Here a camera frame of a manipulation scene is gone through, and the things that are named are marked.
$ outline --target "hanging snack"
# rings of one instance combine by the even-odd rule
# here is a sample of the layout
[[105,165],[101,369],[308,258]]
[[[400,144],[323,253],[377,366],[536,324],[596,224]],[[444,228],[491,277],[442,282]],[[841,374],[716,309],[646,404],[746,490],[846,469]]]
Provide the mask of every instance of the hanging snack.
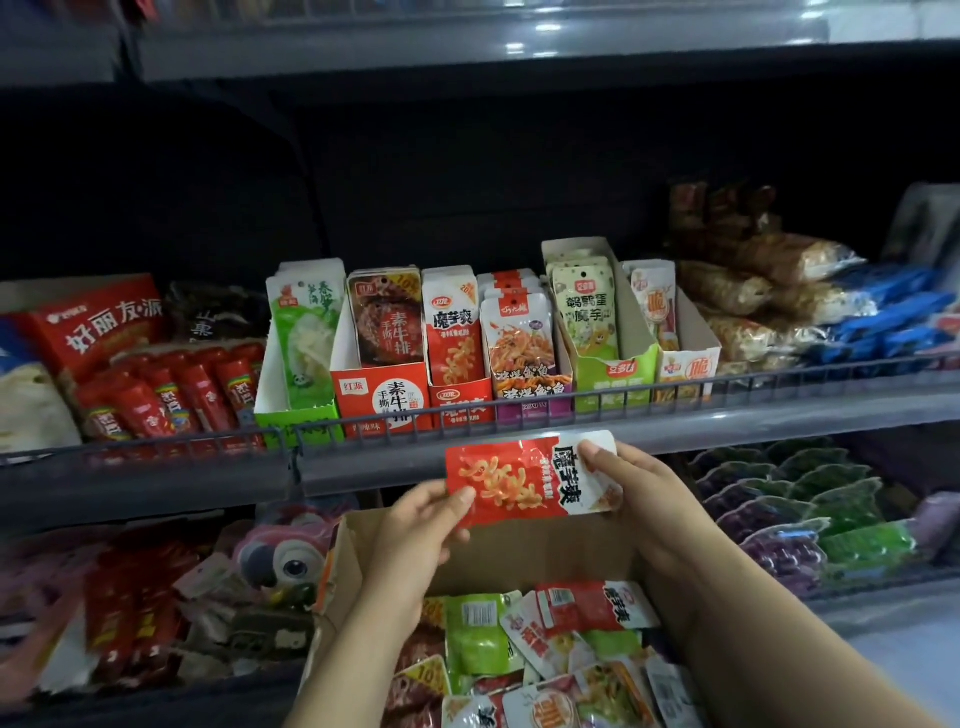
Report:
[[594,665],[503,696],[510,728],[637,728],[626,686],[611,666]]
[[547,679],[597,661],[596,654],[579,633],[547,636],[534,592],[513,604],[500,624],[519,653]]
[[416,266],[354,271],[347,290],[362,366],[423,361],[423,295]]
[[557,374],[552,319],[550,303],[540,293],[480,304],[498,399],[562,394],[572,383],[572,376]]
[[174,281],[164,308],[174,322],[174,341],[227,341],[267,335],[270,304],[240,286]]
[[423,312],[430,380],[452,385],[483,379],[480,304],[472,271],[424,270]]
[[283,352],[291,409],[322,407],[333,399],[330,356],[344,306],[344,264],[332,258],[267,279],[267,294]]
[[616,289],[610,262],[604,258],[604,263],[557,268],[551,285],[564,330],[577,353],[613,361],[620,356]]
[[677,283],[694,301],[732,316],[750,316],[770,300],[774,288],[760,276],[699,260],[677,261]]
[[660,626],[647,595],[633,581],[544,584],[537,587],[536,594],[547,637]]
[[463,527],[617,510],[623,491],[581,462],[577,448],[585,440],[616,452],[616,442],[607,430],[449,448],[447,490],[477,492]]

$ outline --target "konjac snack package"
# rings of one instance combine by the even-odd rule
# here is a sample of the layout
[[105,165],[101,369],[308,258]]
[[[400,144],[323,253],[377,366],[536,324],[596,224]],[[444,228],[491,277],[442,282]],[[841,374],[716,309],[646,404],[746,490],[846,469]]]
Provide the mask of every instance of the konjac snack package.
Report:
[[464,527],[618,509],[623,491],[581,462],[577,447],[584,440],[616,452],[607,430],[448,449],[447,490],[477,491]]
[[640,585],[632,581],[585,581],[537,587],[540,619],[549,637],[564,632],[645,629],[660,619]]
[[427,362],[436,385],[486,377],[477,281],[469,268],[423,271]]
[[347,291],[362,366],[423,361],[423,291],[416,266],[354,271]]

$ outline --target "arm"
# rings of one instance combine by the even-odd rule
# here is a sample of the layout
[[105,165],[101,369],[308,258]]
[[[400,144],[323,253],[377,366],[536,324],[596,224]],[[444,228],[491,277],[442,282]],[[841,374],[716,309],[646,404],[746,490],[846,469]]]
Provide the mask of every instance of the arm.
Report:
[[364,585],[333,646],[307,679],[284,728],[378,728],[403,643],[420,622],[426,590],[476,491],[446,496],[442,480],[396,502],[377,534]]
[[621,518],[648,564],[650,596],[718,717],[942,728],[734,544],[666,465],[622,444],[618,455],[590,445],[581,454],[623,486]]

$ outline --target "barcode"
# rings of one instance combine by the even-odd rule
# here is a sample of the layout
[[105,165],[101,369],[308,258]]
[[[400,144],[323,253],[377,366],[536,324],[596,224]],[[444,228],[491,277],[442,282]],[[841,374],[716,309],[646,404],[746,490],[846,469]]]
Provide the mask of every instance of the barcode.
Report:
[[474,601],[463,604],[460,619],[467,627],[495,627],[496,602]]
[[555,607],[562,607],[565,604],[572,604],[575,601],[573,592],[569,589],[551,589],[550,603]]

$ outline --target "green plastic package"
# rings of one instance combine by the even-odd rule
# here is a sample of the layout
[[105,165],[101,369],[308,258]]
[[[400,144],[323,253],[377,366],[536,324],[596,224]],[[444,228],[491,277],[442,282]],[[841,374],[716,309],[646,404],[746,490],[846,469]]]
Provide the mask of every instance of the green plastic package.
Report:
[[446,667],[455,694],[465,694],[477,675],[508,675],[523,669],[523,657],[500,626],[500,618],[520,598],[520,592],[447,598]]
[[305,262],[267,279],[292,410],[334,401],[330,357],[344,307],[345,280],[339,258]]

